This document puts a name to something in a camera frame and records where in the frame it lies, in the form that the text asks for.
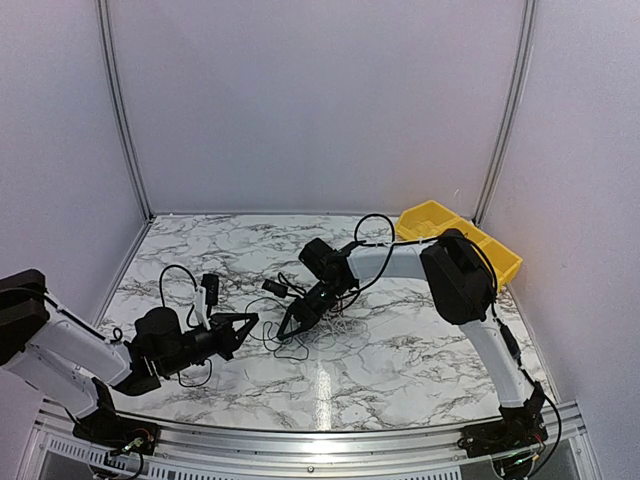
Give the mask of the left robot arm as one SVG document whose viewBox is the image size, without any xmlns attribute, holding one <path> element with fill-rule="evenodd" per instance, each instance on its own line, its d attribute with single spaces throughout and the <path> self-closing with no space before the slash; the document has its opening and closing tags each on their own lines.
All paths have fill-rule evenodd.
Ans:
<svg viewBox="0 0 640 480">
<path fill-rule="evenodd" d="M 119 416 L 112 392 L 141 396 L 213 356 L 231 360 L 259 321 L 255 313 L 213 314 L 209 299 L 198 287 L 198 323 L 188 330 L 160 306 L 135 321 L 132 340 L 108 339 L 49 294 L 42 272 L 24 270 L 1 280 L 1 367 L 61 404 L 76 436 L 116 445 L 153 427 Z"/>
</svg>

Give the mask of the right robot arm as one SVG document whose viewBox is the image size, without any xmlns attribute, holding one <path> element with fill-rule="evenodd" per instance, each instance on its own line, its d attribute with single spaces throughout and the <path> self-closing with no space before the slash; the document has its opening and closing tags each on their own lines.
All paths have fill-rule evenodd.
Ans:
<svg viewBox="0 0 640 480">
<path fill-rule="evenodd" d="M 315 238 L 304 246 L 299 260 L 317 282 L 287 307 L 279 340 L 309 331 L 333 307 L 383 278 L 421 280 L 440 318 L 471 342 L 497 393 L 500 421 L 465 434 L 467 444 L 515 448 L 547 439 L 542 409 L 550 399 L 524 368 L 519 344 L 498 316 L 496 271 L 459 229 L 404 242 L 355 237 L 340 249 Z"/>
</svg>

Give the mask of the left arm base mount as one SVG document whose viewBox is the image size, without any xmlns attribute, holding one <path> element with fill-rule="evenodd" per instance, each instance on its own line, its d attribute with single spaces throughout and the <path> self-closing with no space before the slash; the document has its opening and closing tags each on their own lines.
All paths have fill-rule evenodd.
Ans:
<svg viewBox="0 0 640 480">
<path fill-rule="evenodd" d="M 111 393 L 106 384 L 97 378 L 91 382 L 96 391 L 97 409 L 87 416 L 78 418 L 69 411 L 68 417 L 74 424 L 73 435 L 109 448 L 103 461 L 105 466 L 114 457 L 135 454 L 138 466 L 131 475 L 109 476 L 105 470 L 90 468 L 95 479 L 139 479 L 145 468 L 145 456 L 155 451 L 160 426 L 156 423 L 123 417 L 116 412 Z"/>
</svg>

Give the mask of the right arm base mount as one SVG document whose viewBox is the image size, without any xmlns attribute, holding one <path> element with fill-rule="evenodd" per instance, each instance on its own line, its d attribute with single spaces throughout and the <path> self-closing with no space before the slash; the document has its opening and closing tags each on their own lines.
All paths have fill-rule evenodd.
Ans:
<svg viewBox="0 0 640 480">
<path fill-rule="evenodd" d="M 522 407 L 500 407 L 500 420 L 466 426 L 457 441 L 469 458 L 498 455 L 492 466 L 500 479 L 527 479 L 546 448 L 545 394 L 540 382 L 533 387 Z"/>
</svg>

